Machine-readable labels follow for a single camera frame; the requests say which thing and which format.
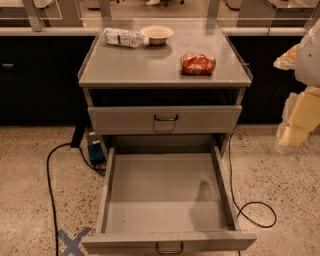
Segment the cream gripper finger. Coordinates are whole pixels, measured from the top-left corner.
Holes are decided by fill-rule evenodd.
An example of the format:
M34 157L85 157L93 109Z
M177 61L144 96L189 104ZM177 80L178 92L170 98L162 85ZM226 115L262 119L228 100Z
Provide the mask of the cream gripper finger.
M295 151L319 125L320 88L308 86L300 94L290 93L276 133L276 150L279 153Z
M294 70L296 66L296 55L298 48L298 44L291 47L274 61L273 66L281 70Z

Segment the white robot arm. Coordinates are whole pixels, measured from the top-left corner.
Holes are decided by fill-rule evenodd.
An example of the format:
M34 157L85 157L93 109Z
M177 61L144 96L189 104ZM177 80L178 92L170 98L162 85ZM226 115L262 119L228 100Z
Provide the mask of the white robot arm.
M306 85L300 94L289 94L276 133L276 150L290 153L320 125L320 20L299 44L278 57L274 66L293 69L296 80Z

